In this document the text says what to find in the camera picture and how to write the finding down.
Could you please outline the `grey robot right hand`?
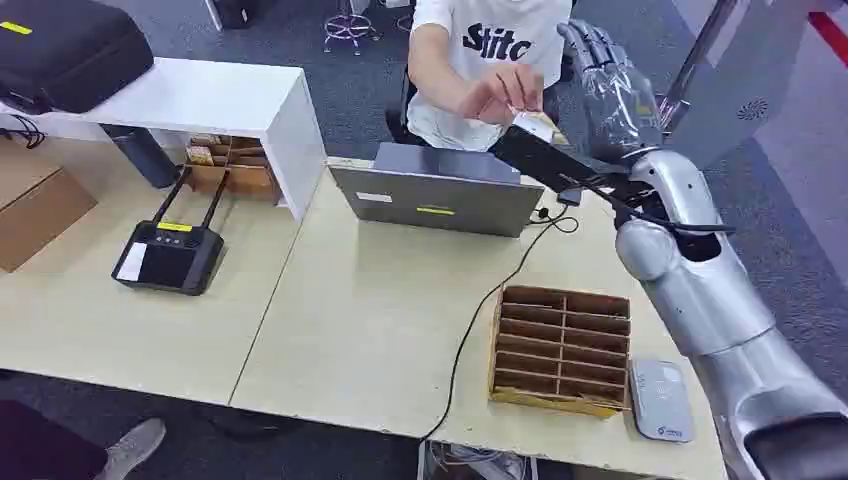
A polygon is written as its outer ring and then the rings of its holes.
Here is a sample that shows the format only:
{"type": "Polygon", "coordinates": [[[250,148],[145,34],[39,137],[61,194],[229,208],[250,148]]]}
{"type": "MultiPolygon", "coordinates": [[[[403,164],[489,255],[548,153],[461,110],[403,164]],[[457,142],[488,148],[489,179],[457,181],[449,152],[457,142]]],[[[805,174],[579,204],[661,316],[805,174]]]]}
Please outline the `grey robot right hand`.
{"type": "Polygon", "coordinates": [[[663,143],[650,80],[609,33],[586,21],[557,25],[582,87],[589,155],[630,166],[640,152],[663,143]]]}

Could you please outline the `person's right hand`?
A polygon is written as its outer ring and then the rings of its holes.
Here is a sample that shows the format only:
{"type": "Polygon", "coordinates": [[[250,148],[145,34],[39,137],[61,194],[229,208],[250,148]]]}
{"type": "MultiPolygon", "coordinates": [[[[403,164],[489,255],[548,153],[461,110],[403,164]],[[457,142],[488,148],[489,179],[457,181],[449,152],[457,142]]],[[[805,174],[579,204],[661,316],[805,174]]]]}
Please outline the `person's right hand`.
{"type": "Polygon", "coordinates": [[[458,113],[493,125],[510,125],[520,112],[542,110],[544,77],[524,64],[499,64],[470,84],[458,113]]]}

